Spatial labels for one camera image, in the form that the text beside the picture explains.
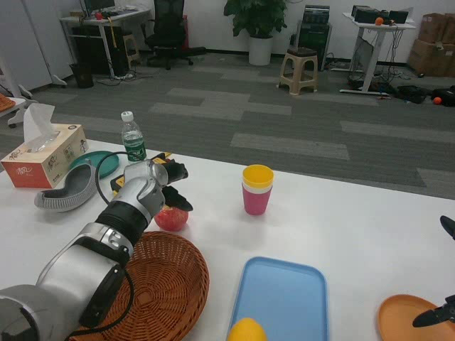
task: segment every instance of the bottle cap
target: bottle cap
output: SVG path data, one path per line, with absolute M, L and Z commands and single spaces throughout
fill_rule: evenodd
M 134 120 L 134 115 L 132 112 L 122 112 L 122 121 L 131 122 Z

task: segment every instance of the beige stool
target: beige stool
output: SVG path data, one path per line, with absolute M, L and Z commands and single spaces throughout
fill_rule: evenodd
M 135 50 L 135 53 L 130 55 L 128 54 L 128 40 L 132 42 L 133 48 Z M 127 34 L 126 36 L 123 36 L 123 43 L 125 44 L 125 50 L 127 52 L 127 59 L 128 59 L 128 66 L 131 69 L 131 62 L 133 60 L 137 60 L 139 63 L 141 62 L 141 55 L 139 54 L 139 49 L 137 48 L 137 43 L 136 39 L 132 34 Z
M 294 61 L 294 74 L 284 74 L 287 60 Z M 305 64 L 312 61 L 314 64 L 313 77 L 305 73 Z M 313 87 L 318 91 L 318 56 L 315 50 L 309 48 L 290 48 L 284 56 L 279 84 L 289 86 L 289 93 L 292 95 L 300 94 L 302 87 Z

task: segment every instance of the white cabinet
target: white cabinet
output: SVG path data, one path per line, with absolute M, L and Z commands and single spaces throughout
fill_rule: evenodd
M 72 74 L 73 59 L 52 0 L 8 0 L 1 7 L 0 54 L 15 81 L 27 90 L 62 84 L 58 78 Z

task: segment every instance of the water bottle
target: water bottle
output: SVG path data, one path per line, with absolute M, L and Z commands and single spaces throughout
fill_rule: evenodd
M 134 121 L 132 112 L 122 112 L 122 140 L 128 154 L 128 161 L 130 163 L 145 160 L 146 151 L 144 146 L 144 137 L 142 136 L 141 129 Z

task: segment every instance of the stacked cups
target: stacked cups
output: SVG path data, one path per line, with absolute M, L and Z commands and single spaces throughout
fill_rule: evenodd
M 243 203 L 250 215 L 261 215 L 267 208 L 273 186 L 273 170 L 263 165 L 251 165 L 243 170 Z

